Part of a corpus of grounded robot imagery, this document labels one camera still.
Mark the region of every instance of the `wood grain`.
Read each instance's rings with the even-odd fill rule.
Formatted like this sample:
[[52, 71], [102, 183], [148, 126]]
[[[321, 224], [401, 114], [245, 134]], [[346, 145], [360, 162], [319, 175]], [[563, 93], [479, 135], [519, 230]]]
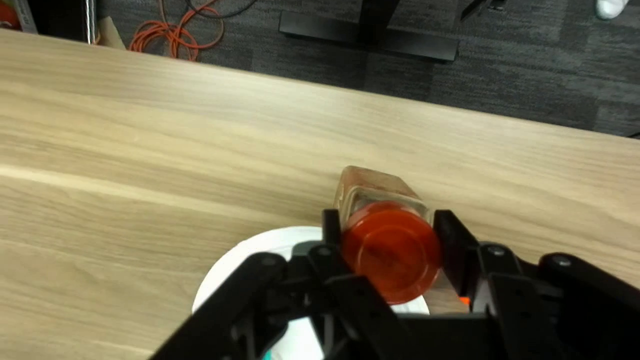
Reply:
[[640, 143], [0, 31], [0, 355], [142, 357], [219, 253], [317, 224], [346, 164], [478, 238], [640, 285]]

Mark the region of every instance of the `red plastic cup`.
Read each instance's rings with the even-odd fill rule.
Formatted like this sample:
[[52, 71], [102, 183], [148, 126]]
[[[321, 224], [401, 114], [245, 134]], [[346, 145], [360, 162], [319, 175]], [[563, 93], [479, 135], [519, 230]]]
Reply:
[[440, 269], [432, 226], [395, 202], [373, 202], [354, 212], [339, 248], [348, 265], [366, 275], [388, 303], [417, 297]]

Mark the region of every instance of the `orange cable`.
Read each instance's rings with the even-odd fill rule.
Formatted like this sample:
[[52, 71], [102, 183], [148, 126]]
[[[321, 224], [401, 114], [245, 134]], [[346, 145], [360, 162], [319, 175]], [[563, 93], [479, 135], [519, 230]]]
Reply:
[[151, 39], [161, 39], [161, 41], [168, 44], [168, 55], [180, 57], [182, 47], [186, 47], [189, 51], [187, 60], [197, 60], [199, 49], [214, 47], [214, 46], [218, 46], [222, 41], [222, 37], [223, 37], [223, 21], [218, 20], [219, 30], [218, 30], [216, 37], [205, 41], [205, 44], [199, 44], [192, 35], [192, 31], [186, 30], [186, 26], [199, 11], [218, 14], [216, 7], [214, 7], [216, 1], [218, 0], [208, 0], [205, 3], [197, 5], [195, 9], [189, 7], [187, 11], [184, 11], [184, 15], [180, 17], [177, 24], [170, 24], [165, 20], [165, 14], [163, 14], [163, 0], [157, 0], [159, 20], [142, 21], [140, 28], [135, 30], [131, 41], [130, 41], [130, 49], [144, 51], [145, 46]]

